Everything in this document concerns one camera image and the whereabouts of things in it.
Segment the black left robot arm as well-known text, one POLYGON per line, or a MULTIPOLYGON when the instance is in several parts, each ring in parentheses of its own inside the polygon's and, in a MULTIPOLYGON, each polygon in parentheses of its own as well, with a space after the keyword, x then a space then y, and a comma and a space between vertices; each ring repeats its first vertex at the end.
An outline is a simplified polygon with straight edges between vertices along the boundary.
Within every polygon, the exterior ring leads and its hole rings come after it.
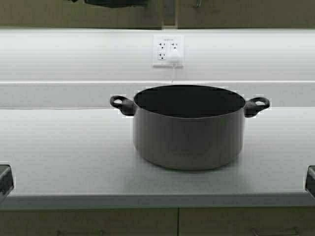
POLYGON ((104 6, 104 7, 129 7, 129 6, 146 6, 147 0, 85 0, 86 4, 104 6))

